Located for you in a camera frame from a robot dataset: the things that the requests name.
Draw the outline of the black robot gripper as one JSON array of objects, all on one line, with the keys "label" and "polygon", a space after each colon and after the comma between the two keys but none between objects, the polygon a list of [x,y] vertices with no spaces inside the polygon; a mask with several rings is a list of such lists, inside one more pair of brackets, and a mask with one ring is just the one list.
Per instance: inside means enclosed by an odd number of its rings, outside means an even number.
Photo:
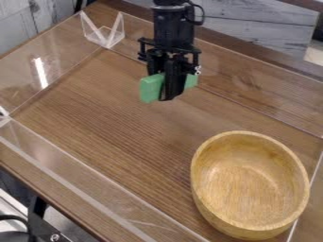
[{"label": "black robot gripper", "polygon": [[153,36],[137,40],[137,59],[148,64],[149,76],[164,71],[159,100],[168,101],[181,95],[187,78],[184,64],[180,60],[171,60],[171,54],[180,58],[192,54],[194,65],[198,65],[200,50],[195,47],[195,26],[204,24],[204,16],[196,19],[196,9],[200,13],[204,9],[194,2],[155,2],[149,9]]}]

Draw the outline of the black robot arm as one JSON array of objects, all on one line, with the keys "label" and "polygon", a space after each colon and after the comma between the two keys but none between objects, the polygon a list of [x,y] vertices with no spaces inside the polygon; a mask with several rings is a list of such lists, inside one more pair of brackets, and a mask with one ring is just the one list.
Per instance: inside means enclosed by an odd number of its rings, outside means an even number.
[{"label": "black robot arm", "polygon": [[153,37],[141,37],[137,59],[147,63],[148,75],[140,80],[140,99],[145,103],[169,101],[196,86],[200,74],[195,47],[195,8],[204,9],[191,0],[152,0]]}]

